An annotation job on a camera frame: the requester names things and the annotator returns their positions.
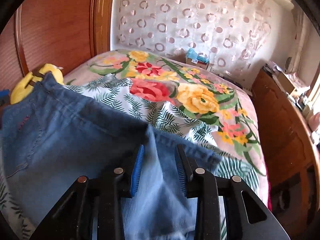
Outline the blue denim jeans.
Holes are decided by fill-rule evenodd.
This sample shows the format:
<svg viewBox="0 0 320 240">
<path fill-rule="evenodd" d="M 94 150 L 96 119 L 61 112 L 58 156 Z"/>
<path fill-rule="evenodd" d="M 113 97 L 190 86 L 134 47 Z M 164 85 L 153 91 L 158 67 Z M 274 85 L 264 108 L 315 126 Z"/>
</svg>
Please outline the blue denim jeans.
<svg viewBox="0 0 320 240">
<path fill-rule="evenodd" d="M 34 226 L 79 176 L 97 178 L 144 144 L 138 192 L 123 201 L 126 239 L 192 239 L 195 199 L 181 191 L 175 153 L 216 167 L 220 157 L 182 137 L 68 90 L 52 74 L 2 117 L 4 173 L 14 200 Z"/>
</svg>

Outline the yellow Pikachu plush toy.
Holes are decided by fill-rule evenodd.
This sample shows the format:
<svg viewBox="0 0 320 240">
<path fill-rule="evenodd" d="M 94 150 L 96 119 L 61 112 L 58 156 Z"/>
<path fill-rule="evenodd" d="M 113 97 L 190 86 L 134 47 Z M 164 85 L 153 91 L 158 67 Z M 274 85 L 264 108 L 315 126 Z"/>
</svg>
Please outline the yellow Pikachu plush toy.
<svg viewBox="0 0 320 240">
<path fill-rule="evenodd" d="M 33 71 L 29 72 L 13 89 L 10 95 L 10 104 L 16 104 L 22 101 L 26 96 L 28 96 L 35 84 L 41 82 L 44 76 L 51 72 L 55 81 L 61 85 L 64 85 L 63 74 L 59 67 L 46 63 L 42 66 L 37 67 Z"/>
</svg>

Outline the wooden cabinet sideboard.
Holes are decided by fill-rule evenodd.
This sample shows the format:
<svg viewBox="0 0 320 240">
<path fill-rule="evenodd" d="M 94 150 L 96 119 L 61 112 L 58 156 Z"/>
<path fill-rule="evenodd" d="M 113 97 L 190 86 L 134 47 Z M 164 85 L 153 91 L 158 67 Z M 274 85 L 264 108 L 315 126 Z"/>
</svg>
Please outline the wooden cabinet sideboard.
<svg viewBox="0 0 320 240">
<path fill-rule="evenodd" d="M 319 151 L 296 106 L 274 79 L 261 69 L 252 85 L 253 105 L 258 117 L 258 131 L 272 188 L 299 175 L 303 208 L 309 207 L 307 171 L 315 172 L 315 210 L 319 210 Z"/>
</svg>

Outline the wooden slatted wardrobe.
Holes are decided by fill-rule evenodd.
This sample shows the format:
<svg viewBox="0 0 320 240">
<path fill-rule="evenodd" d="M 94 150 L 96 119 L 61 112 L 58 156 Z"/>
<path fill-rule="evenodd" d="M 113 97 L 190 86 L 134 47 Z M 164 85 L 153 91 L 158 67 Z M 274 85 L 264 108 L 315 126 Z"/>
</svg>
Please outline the wooden slatted wardrobe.
<svg viewBox="0 0 320 240">
<path fill-rule="evenodd" d="M 1 33 L 1 89 L 52 63 L 71 72 L 111 49 L 113 0 L 24 0 Z"/>
</svg>

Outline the palm leaf print bedsheet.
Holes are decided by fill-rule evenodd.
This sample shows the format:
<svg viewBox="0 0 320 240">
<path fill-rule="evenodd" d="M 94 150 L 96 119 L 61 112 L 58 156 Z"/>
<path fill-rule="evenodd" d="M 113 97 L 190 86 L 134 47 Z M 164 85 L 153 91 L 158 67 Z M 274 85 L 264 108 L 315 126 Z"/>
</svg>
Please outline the palm leaf print bedsheet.
<svg viewBox="0 0 320 240">
<path fill-rule="evenodd" d="M 213 128 L 169 99 L 138 96 L 138 82 L 107 75 L 62 86 L 51 74 L 8 106 L 1 128 L 1 213 L 19 239 L 81 175 L 95 178 L 125 150 L 146 140 L 137 195 L 123 200 L 126 239 L 193 239 L 195 199 L 184 198 L 174 158 L 185 153 L 214 175 L 239 175 L 253 190 L 258 176 L 246 161 L 222 152 Z"/>
</svg>

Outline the floral blanket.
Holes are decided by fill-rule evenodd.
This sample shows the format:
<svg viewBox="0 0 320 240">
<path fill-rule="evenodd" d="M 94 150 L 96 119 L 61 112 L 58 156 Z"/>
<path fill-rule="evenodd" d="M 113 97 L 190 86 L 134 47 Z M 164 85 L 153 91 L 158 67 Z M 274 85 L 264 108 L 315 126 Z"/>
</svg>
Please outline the floral blanket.
<svg viewBox="0 0 320 240">
<path fill-rule="evenodd" d="M 152 53 L 118 49 L 81 64 L 66 87 L 202 147 L 223 160 L 217 174 L 237 174 L 268 202 L 257 115 L 248 95 L 199 67 Z"/>
</svg>

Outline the cardboard box on cabinet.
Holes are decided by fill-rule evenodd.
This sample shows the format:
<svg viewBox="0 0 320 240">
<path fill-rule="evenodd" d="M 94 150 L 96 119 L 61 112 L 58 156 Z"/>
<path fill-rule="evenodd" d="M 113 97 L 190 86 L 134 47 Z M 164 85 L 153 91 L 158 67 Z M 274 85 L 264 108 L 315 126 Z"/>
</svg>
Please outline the cardboard box on cabinet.
<svg viewBox="0 0 320 240">
<path fill-rule="evenodd" d="M 295 90 L 293 83 L 283 72 L 278 74 L 277 80 L 287 93 L 291 94 Z"/>
</svg>

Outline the blue item on box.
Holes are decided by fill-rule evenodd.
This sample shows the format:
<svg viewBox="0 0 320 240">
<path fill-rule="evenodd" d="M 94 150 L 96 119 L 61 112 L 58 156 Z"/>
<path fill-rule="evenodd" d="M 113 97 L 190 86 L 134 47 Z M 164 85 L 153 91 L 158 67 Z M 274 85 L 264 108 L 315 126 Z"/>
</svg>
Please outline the blue item on box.
<svg viewBox="0 0 320 240">
<path fill-rule="evenodd" d="M 199 55 L 193 48 L 190 48 L 185 55 L 185 63 L 191 66 L 197 66 L 202 69 L 207 69 L 209 59 Z"/>
</svg>

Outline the white circle-pattern curtain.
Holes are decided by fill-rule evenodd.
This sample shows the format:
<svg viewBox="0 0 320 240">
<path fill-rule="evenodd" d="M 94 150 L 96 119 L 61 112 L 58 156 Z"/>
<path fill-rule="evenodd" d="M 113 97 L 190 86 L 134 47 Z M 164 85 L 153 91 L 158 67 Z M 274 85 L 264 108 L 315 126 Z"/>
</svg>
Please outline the white circle-pattern curtain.
<svg viewBox="0 0 320 240">
<path fill-rule="evenodd" d="M 180 62 L 192 49 L 209 71 L 250 86 L 264 63 L 285 63 L 295 31 L 276 0 L 113 0 L 111 48 Z"/>
</svg>

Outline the cream side curtain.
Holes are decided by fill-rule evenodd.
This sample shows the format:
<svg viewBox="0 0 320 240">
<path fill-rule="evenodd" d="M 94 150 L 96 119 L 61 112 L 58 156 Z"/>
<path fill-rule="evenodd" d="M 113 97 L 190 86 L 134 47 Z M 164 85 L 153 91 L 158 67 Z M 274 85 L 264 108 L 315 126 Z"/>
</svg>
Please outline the cream side curtain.
<svg viewBox="0 0 320 240">
<path fill-rule="evenodd" d="M 310 24 L 309 18 L 305 12 L 301 8 L 297 8 L 296 38 L 291 60 L 293 73 L 299 72 L 302 52 L 310 34 Z"/>
</svg>

